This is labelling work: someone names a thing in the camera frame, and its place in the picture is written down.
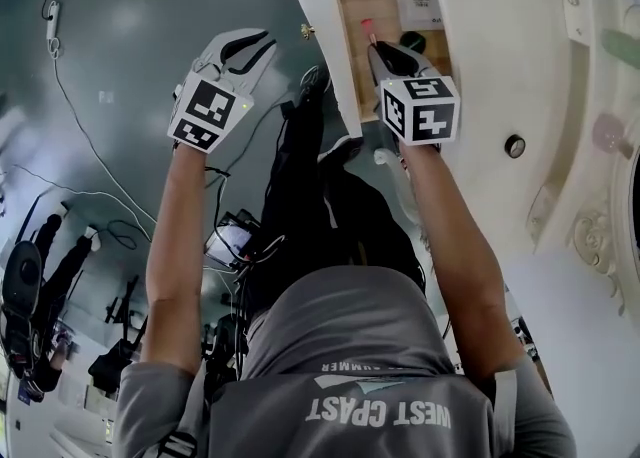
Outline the white power strip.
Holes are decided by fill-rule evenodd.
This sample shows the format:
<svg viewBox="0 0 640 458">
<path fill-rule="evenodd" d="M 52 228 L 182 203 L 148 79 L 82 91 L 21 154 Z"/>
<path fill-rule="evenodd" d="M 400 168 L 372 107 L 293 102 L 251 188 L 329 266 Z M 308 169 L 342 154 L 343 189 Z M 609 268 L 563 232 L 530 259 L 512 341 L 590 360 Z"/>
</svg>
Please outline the white power strip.
<svg viewBox="0 0 640 458">
<path fill-rule="evenodd" d="M 60 40 L 57 36 L 58 17 L 61 5 L 57 1 L 52 1 L 48 7 L 46 42 L 50 56 L 56 59 L 59 55 Z"/>
</svg>

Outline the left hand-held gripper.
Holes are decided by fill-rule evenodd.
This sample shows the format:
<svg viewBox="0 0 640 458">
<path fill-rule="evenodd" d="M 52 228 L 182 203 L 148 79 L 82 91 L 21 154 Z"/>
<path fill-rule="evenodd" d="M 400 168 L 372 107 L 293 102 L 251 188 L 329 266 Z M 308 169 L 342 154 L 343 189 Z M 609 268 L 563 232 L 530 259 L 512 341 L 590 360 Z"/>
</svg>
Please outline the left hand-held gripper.
<svg viewBox="0 0 640 458">
<path fill-rule="evenodd" d="M 212 152 L 253 108 L 251 93 L 277 48 L 268 37 L 258 28 L 216 35 L 177 88 L 167 136 Z"/>
</svg>

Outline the cream dressing table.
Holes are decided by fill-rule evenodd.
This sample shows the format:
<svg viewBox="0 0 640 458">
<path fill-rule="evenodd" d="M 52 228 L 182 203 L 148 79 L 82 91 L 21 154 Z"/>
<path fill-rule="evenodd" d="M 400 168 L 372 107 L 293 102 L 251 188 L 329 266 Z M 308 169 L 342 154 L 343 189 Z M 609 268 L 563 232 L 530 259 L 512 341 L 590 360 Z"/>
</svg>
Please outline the cream dressing table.
<svg viewBox="0 0 640 458">
<path fill-rule="evenodd" d="M 640 329 L 640 277 L 614 227 L 622 155 L 592 142 L 609 113 L 640 147 L 640 70 L 601 44 L 604 29 L 640 38 L 640 0 L 439 2 L 461 96 L 443 154 L 476 222 L 504 261 L 573 248 Z M 512 134 L 526 141 L 517 159 L 504 150 Z"/>
</svg>

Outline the person's gray shirt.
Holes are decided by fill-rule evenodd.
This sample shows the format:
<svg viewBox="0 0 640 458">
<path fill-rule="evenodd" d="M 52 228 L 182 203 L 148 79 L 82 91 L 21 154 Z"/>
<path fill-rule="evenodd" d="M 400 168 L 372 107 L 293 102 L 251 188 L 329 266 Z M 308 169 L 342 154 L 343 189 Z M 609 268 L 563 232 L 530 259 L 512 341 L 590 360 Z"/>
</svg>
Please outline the person's gray shirt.
<svg viewBox="0 0 640 458">
<path fill-rule="evenodd" d="M 138 363 L 122 375 L 113 458 L 576 458 L 532 361 L 475 385 L 417 285 L 337 266 L 252 324 L 240 380 Z"/>
</svg>

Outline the black device with screen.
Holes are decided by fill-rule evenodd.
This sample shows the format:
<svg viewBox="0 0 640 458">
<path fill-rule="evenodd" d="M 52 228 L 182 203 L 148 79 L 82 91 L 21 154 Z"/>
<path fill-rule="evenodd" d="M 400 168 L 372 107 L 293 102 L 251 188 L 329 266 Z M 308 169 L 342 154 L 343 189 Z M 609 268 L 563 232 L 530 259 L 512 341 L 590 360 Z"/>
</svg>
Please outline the black device with screen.
<svg viewBox="0 0 640 458">
<path fill-rule="evenodd" d="M 259 221 L 245 209 L 236 215 L 226 212 L 205 243 L 205 256 L 226 268 L 239 270 L 254 253 L 254 235 L 259 228 Z"/>
</svg>

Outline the pink perfume bottle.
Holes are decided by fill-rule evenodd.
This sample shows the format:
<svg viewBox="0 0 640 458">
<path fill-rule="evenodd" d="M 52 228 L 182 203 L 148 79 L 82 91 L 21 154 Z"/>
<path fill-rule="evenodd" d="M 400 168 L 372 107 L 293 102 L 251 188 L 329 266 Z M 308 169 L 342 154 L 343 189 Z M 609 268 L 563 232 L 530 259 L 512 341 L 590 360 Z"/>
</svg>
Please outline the pink perfume bottle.
<svg viewBox="0 0 640 458">
<path fill-rule="evenodd" d="M 596 148 L 607 154 L 621 154 L 627 160 L 634 155 L 633 145 L 625 138 L 625 127 L 614 115 L 600 114 L 592 129 L 592 142 Z"/>
</svg>

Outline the person's black trousers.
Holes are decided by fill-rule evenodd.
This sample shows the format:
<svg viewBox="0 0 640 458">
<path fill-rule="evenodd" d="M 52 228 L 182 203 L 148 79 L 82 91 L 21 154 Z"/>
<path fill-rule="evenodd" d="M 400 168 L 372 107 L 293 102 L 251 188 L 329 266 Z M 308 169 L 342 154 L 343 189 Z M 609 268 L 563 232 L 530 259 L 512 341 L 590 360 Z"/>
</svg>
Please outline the person's black trousers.
<svg viewBox="0 0 640 458">
<path fill-rule="evenodd" d="M 302 97 L 286 117 L 257 236 L 261 246 L 283 241 L 247 274 L 243 294 L 249 317 L 268 310 L 302 277 L 332 266 L 385 267 L 425 288 L 410 238 L 383 195 L 345 169 L 344 154 L 318 158 L 321 99 Z"/>
</svg>

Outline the dark green round jar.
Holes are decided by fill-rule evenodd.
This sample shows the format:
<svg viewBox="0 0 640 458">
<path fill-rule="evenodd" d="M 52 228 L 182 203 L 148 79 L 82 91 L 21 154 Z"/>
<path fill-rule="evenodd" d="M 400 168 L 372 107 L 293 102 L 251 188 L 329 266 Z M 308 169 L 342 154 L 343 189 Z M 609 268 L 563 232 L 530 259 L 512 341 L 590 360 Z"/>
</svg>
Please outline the dark green round jar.
<svg viewBox="0 0 640 458">
<path fill-rule="evenodd" d="M 426 39 L 417 31 L 404 32 L 399 39 L 399 44 L 417 54 L 423 54 L 426 49 Z"/>
</svg>

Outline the person's left shoe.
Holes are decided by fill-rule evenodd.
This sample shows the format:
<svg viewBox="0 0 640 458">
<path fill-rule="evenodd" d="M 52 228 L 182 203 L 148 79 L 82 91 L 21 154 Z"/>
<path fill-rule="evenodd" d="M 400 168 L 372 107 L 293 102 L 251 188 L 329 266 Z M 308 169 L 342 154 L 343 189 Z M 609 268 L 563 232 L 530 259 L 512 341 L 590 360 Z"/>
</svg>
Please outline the person's left shoe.
<svg viewBox="0 0 640 458">
<path fill-rule="evenodd" d="M 301 78 L 298 106 L 321 105 L 330 87 L 331 77 L 327 66 L 319 64 L 311 67 Z"/>
</svg>

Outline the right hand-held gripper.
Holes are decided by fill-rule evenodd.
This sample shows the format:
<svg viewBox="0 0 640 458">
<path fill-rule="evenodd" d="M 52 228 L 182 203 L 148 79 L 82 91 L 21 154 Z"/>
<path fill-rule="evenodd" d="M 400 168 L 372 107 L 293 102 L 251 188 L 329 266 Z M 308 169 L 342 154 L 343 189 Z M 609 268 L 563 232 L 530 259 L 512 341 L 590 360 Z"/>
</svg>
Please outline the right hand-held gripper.
<svg viewBox="0 0 640 458">
<path fill-rule="evenodd" d="M 375 90 L 380 89 L 382 121 L 401 142 L 413 146 L 456 139 L 461 100 L 450 76 L 437 76 L 438 69 L 424 55 L 392 42 L 370 44 L 367 57 Z"/>
</svg>

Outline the person's right shoe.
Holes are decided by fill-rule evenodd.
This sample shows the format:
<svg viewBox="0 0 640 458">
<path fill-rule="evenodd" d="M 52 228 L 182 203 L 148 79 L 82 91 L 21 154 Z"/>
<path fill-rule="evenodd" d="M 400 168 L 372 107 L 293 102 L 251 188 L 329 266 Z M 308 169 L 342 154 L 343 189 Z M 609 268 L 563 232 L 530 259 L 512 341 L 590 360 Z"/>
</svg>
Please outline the person's right shoe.
<svg viewBox="0 0 640 458">
<path fill-rule="evenodd" d="M 363 144 L 362 137 L 343 136 L 328 151 L 321 153 L 317 162 L 319 164 L 344 165 L 359 155 Z"/>
</svg>

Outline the person's shoe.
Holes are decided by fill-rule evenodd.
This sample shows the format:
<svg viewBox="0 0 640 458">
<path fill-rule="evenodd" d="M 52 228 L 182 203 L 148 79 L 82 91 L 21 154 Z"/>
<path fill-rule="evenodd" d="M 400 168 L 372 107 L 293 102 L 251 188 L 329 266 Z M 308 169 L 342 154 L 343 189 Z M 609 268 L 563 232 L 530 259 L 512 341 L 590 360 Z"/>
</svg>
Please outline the person's shoe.
<svg viewBox="0 0 640 458">
<path fill-rule="evenodd" d="M 321 105 L 330 87 L 331 77 L 327 66 L 319 64 L 311 67 L 301 78 L 298 106 Z"/>
<path fill-rule="evenodd" d="M 344 165 L 359 155 L 363 144 L 362 137 L 343 136 L 328 151 L 321 153 L 317 162 L 319 164 Z"/>
</svg>

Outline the person's right forearm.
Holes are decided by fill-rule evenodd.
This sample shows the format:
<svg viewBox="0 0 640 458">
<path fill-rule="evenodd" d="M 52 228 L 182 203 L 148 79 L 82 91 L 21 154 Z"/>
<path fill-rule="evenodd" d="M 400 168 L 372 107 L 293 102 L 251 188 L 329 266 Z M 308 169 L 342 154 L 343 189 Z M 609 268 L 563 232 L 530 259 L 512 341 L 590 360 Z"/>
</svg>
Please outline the person's right forearm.
<svg viewBox="0 0 640 458">
<path fill-rule="evenodd" d="M 498 260 L 443 158 L 400 145 L 464 373 L 479 382 L 524 354 L 507 316 Z"/>
</svg>

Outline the person's left forearm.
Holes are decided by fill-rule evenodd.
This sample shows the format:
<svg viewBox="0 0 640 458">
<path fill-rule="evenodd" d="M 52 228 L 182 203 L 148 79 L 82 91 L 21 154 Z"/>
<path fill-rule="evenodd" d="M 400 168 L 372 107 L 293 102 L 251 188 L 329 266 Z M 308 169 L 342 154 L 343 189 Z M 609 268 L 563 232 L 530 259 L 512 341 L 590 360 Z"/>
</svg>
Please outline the person's left forearm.
<svg viewBox="0 0 640 458">
<path fill-rule="evenodd" d="M 146 267 L 149 315 L 144 362 L 196 374 L 201 363 L 206 155 L 174 152 Z"/>
</svg>

